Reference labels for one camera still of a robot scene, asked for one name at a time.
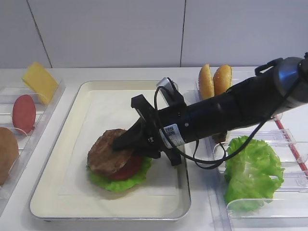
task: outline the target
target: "black cable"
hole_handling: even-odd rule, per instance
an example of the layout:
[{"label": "black cable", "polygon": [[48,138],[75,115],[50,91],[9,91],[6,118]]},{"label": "black cable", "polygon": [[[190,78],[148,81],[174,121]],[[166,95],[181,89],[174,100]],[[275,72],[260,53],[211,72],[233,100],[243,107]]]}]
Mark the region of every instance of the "black cable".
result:
[{"label": "black cable", "polygon": [[294,89],[297,87],[297,85],[300,83],[300,78],[298,78],[293,85],[289,88],[289,90],[286,92],[286,94],[283,96],[283,98],[272,108],[272,110],[269,112],[269,114],[264,118],[264,120],[253,130],[253,132],[249,135],[249,137],[246,139],[246,141],[232,154],[226,156],[226,150],[223,148],[224,150],[224,156],[219,159],[219,160],[213,160],[213,161],[208,161],[208,160],[200,160],[200,159],[196,159],[194,158],[199,141],[196,141],[196,148],[195,151],[193,153],[193,156],[189,156],[185,153],[183,153],[182,151],[180,151],[175,145],[174,143],[171,141],[171,139],[169,138],[169,136],[166,134],[165,129],[163,128],[163,125],[161,123],[161,120],[159,118],[158,115],[158,108],[157,108],[157,95],[160,89],[164,89],[167,92],[169,92],[169,90],[167,90],[166,88],[159,86],[154,94],[154,112],[155,112],[155,117],[156,120],[158,122],[158,127],[159,129],[161,129],[163,135],[165,136],[165,138],[167,139],[167,141],[170,143],[170,145],[172,146],[173,150],[175,152],[177,152],[178,154],[182,155],[183,157],[194,161],[196,164],[200,163],[200,164],[212,164],[209,167],[202,167],[200,165],[198,165],[199,167],[203,168],[203,169],[214,169],[216,167],[218,167],[219,165],[222,164],[223,161],[229,160],[232,157],[234,157],[235,155],[237,155],[238,153],[240,153],[247,145],[248,143],[253,139],[253,137],[255,136],[255,134],[260,130],[260,128],[271,118],[271,116],[275,113],[275,111],[283,104],[283,102],[292,94],[292,92],[294,91]]}]

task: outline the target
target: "sticker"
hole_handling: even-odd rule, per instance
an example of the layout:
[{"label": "sticker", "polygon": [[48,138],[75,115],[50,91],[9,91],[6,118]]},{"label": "sticker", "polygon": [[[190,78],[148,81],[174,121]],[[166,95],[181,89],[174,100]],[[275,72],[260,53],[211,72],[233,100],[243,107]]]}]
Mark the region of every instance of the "sticker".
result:
[{"label": "sticker", "polygon": [[[180,145],[185,144],[177,124],[171,124],[167,127],[164,127],[164,130],[165,130],[166,134],[169,136],[169,139],[174,143],[175,146],[180,146]],[[165,138],[161,129],[159,130],[159,133],[160,133],[160,136],[163,139],[163,142],[165,143],[165,146],[167,148],[171,149],[172,146],[168,142],[168,140]]]}]

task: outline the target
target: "yellow cheese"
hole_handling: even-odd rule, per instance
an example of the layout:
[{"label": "yellow cheese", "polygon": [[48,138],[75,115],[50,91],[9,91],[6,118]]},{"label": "yellow cheese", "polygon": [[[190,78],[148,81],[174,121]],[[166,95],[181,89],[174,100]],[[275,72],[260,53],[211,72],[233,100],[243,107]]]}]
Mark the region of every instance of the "yellow cheese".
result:
[{"label": "yellow cheese", "polygon": [[24,84],[38,93],[43,104],[49,104],[58,86],[57,81],[39,63],[34,62],[23,76]]}]

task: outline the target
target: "lettuce leaf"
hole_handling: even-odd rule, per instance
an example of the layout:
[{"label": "lettuce leaf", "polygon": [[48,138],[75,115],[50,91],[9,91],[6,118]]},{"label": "lettuce leaf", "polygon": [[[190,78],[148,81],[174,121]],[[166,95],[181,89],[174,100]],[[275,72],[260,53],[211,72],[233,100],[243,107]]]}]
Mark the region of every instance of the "lettuce leaf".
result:
[{"label": "lettuce leaf", "polygon": [[[235,152],[247,138],[242,136],[232,139],[228,154]],[[244,198],[272,199],[284,181],[283,171],[279,157],[265,141],[251,140],[243,151],[226,161],[226,202]],[[262,200],[251,200],[238,201],[231,206],[232,210],[252,211],[263,204]]]},{"label": "lettuce leaf", "polygon": [[151,167],[151,160],[151,158],[144,157],[140,170],[127,180],[110,180],[104,176],[93,173],[89,167],[87,167],[87,170],[89,172],[90,181],[93,184],[99,186],[100,188],[118,193],[130,189],[136,184],[145,182],[147,171]]}]

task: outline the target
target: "white table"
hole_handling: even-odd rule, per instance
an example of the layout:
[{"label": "white table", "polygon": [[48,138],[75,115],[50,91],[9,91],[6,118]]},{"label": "white table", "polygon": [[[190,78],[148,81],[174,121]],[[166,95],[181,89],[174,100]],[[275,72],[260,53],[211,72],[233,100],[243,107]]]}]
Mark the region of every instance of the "white table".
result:
[{"label": "white table", "polygon": [[[194,163],[188,162],[188,173],[190,180],[192,206],[189,213],[177,222],[160,221],[52,221],[45,222],[34,219],[28,210],[28,201],[37,177],[44,165],[48,152],[61,128],[70,105],[73,101],[79,86],[89,80],[161,80],[163,77],[170,77],[175,81],[180,92],[184,95],[186,103],[194,102],[192,90],[195,89],[197,76],[200,68],[81,68],[81,69],[50,69],[55,77],[61,77],[66,85],[65,92],[53,116],[47,125],[31,159],[28,162],[23,175],[21,176],[2,216],[0,217],[1,231],[83,231],[83,230],[111,230],[111,231],[214,231],[213,219],[208,201],[206,178],[210,177],[210,170],[202,170]],[[234,76],[244,79],[253,76],[253,67],[235,67]],[[0,85],[20,81],[24,69],[0,69]],[[294,109],[283,115],[282,122],[286,128],[291,128],[292,134],[297,140],[307,140],[306,114],[308,105]],[[186,145],[187,152],[193,151],[194,145]],[[269,230],[267,227],[286,226],[283,222],[273,224],[266,223],[264,228],[254,230]],[[246,226],[243,222],[236,225],[235,230],[252,230],[252,228],[241,228]],[[297,227],[272,228],[274,230],[307,230],[308,221],[294,224]]]}]

